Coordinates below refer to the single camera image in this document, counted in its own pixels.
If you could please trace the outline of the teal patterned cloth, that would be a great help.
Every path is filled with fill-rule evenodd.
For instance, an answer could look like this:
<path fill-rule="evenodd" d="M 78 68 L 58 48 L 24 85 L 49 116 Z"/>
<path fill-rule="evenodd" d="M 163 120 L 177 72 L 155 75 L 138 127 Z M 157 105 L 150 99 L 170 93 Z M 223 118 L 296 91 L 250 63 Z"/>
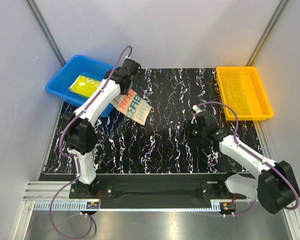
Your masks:
<path fill-rule="evenodd" d="M 152 107 L 132 89 L 128 90 L 127 95 L 124 94 L 115 97 L 111 101 L 111 104 L 116 110 L 140 125 L 145 125 L 152 109 Z"/>

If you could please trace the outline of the yellow cloth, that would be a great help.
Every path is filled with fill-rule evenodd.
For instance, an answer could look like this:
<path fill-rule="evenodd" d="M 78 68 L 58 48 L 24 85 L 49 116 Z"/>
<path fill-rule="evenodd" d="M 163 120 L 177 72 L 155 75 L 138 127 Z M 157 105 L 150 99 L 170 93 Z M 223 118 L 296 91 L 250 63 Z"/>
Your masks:
<path fill-rule="evenodd" d="M 84 75 L 79 75 L 72 83 L 72 85 L 68 88 L 68 90 L 71 93 L 88 99 L 93 95 L 93 93 L 99 88 L 100 85 L 101 82 L 96 79 Z"/>

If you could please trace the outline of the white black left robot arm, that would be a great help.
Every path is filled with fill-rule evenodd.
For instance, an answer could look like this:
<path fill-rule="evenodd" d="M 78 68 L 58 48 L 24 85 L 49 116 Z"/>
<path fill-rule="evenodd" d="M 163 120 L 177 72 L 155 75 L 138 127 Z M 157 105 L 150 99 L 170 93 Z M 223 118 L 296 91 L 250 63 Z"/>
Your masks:
<path fill-rule="evenodd" d="M 126 57 L 122 66 L 116 66 L 104 75 L 100 86 L 82 106 L 61 117 L 65 128 L 59 139 L 59 152 L 74 159 L 76 177 L 71 182 L 77 184 L 87 198 L 98 193 L 93 157 L 97 144 L 95 123 L 112 100 L 128 94 L 140 67 L 139 63 Z"/>

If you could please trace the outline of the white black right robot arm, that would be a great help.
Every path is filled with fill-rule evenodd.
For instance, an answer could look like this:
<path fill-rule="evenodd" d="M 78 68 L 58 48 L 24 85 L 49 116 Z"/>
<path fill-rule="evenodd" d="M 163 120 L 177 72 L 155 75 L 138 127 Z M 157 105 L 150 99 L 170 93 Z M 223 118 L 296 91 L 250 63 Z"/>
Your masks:
<path fill-rule="evenodd" d="M 269 213 L 296 209 L 300 203 L 300 189 L 292 166 L 286 161 L 276 162 L 256 152 L 240 141 L 227 128 L 220 128 L 207 111 L 196 113 L 184 122 L 177 140 L 182 144 L 210 146 L 243 166 L 252 177 L 227 173 L 217 185 L 218 195 L 229 198 L 239 194 L 257 200 Z"/>

